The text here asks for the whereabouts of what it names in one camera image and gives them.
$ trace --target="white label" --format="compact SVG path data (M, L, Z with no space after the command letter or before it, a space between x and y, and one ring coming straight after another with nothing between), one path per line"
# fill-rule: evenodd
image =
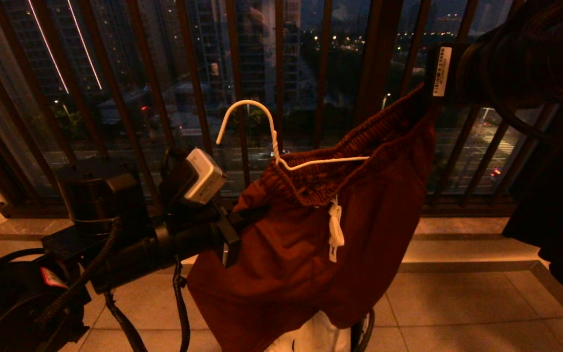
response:
M53 271L46 267L41 267L41 273L43 274L43 280L46 285L62 287L63 289L69 288Z
M440 48L438 56L438 69L436 79L433 83L433 96L444 96L447 87L447 76L449 75L449 63L451 63L451 47L443 46Z

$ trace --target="white wire hanger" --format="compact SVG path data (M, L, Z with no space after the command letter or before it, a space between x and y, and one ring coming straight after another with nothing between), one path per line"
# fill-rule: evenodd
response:
M281 164L290 171L301 169L301 167L306 167L308 165L314 165L319 163L354 162L357 160L366 160L369 158L369 156L354 156L353 158L312 160L310 162L305 162L296 166L288 166L286 161L280 157L279 150L277 149L277 131L275 131L273 116L271 116L270 111L268 111L268 109L264 105L262 105L260 102L256 102L255 100L240 100L239 102L233 103L232 106L230 106L230 108L227 109L227 112L225 113L225 117L223 118L223 123L221 124L221 129L218 132L217 145L221 144L221 139L223 138L223 134L225 133L225 127L227 125L227 120L230 117L230 114L232 114L232 111L241 105L247 105L247 104L255 105L256 107L262 109L264 113L266 113L266 117L268 117L268 124L271 127L271 138L273 140L273 157L275 158L275 164L279 164L281 162Z

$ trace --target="maroon shorts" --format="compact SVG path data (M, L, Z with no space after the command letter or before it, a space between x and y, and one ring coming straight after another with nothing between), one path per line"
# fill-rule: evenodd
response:
M188 287L224 352L262 352L322 310L338 328L384 295L414 233L435 147L432 114L416 89L329 149L285 154L289 165L370 156L288 171L271 163L235 211L270 207L241 234L238 263L199 255ZM329 258L331 200L345 244Z

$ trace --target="tiled floor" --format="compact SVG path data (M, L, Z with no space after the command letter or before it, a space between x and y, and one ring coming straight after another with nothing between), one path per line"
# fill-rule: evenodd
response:
M116 290L116 303L151 352L178 350L172 276L149 275ZM219 352L192 298L190 350ZM368 352L563 352L563 307L529 270L397 275L376 305ZM87 306L92 330L65 352L122 352L127 339L101 297Z

